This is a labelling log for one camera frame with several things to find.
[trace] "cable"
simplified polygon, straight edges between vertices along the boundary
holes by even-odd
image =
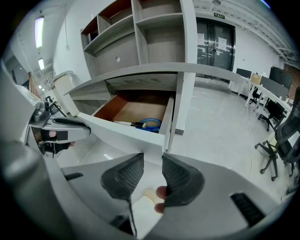
[[[136,230],[136,227],[135,227],[135,220],[133,218],[131,199],[128,200],[128,203],[129,203],[129,211],[130,211],[130,215],[131,215],[132,225],[133,225],[133,228],[135,230],[135,238],[136,238],[137,237],[137,230]]]
[[[67,4],[65,4],[65,33],[66,33],[66,49],[69,50],[68,38],[67,38]]]
[[[146,118],[146,119],[143,119],[142,121],[140,121],[141,123],[145,123],[145,122],[157,122],[158,123],[158,126],[147,126],[146,128],[142,128],[142,127],[136,127],[137,129],[141,129],[141,130],[144,130],[144,131],[148,131],[148,132],[154,132],[154,133],[158,133],[159,130],[160,130],[160,126],[161,126],[161,121],[156,119],[156,118]]]
[[[249,89],[250,89],[250,92],[249,92],[249,94],[250,94],[251,93],[251,81],[249,81]],[[250,181],[251,173],[252,173],[252,170],[253,170],[253,159],[252,159],[252,156],[253,156],[253,153],[255,151],[255,145],[254,145],[254,142],[253,142],[253,139],[252,139],[252,132],[251,132],[250,124],[249,124],[248,104],[247,104],[247,121],[248,121],[249,130],[250,130],[250,138],[251,138],[251,142],[252,142],[252,145],[253,145],[253,151],[252,151],[252,154],[251,154],[251,171],[250,171],[250,174],[249,174],[249,181]]]

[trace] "open drawer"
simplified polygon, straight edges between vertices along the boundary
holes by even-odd
[[[172,92],[121,91],[91,116],[80,112],[77,117],[105,143],[128,154],[143,152],[145,160],[161,164],[162,153],[168,148],[173,105]],[[146,118],[162,121],[159,133],[113,122],[140,122]]]

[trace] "door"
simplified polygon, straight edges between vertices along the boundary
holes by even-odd
[[[235,48],[234,27],[214,20],[197,18],[197,34],[197,63],[232,71]],[[229,83],[228,80],[207,75],[196,76]]]

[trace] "white desk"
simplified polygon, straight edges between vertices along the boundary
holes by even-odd
[[[240,91],[241,91],[242,86],[244,85],[244,83],[247,83],[249,85],[249,81],[250,81],[249,78],[245,78],[243,76],[240,76],[240,78],[241,78],[241,82],[240,82],[239,89],[238,89],[238,96],[240,95]]]
[[[248,103],[250,101],[250,98],[251,98],[251,96],[252,96],[252,94],[254,92],[254,88],[257,87],[258,90],[261,92],[261,95],[260,95],[260,97],[259,97],[259,99],[258,99],[258,101],[256,103],[255,109],[257,109],[257,107],[259,106],[259,103],[260,103],[262,97],[266,96],[269,99],[271,99],[273,102],[279,103],[281,106],[283,106],[284,109],[287,111],[288,114],[291,112],[292,107],[289,106],[285,101],[283,101],[281,99],[281,97],[277,97],[275,94],[273,94],[272,92],[270,92],[269,90],[267,90],[266,88],[264,88],[262,85],[258,85],[258,84],[254,83],[254,82],[251,82],[251,85],[252,85],[252,88],[251,88],[250,94],[248,96],[248,99],[247,99],[244,107],[247,107],[247,105],[248,105]]]

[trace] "blue object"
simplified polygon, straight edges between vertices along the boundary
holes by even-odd
[[[156,119],[156,118],[146,118],[146,119],[143,119],[142,121],[140,121],[142,123],[145,123],[145,122],[157,122],[158,123],[158,126],[148,126],[146,128],[142,128],[142,127],[136,127],[137,129],[141,129],[141,130],[144,130],[144,131],[148,131],[148,132],[153,132],[153,133],[158,133],[159,130],[160,130],[160,126],[161,126],[161,121]]]

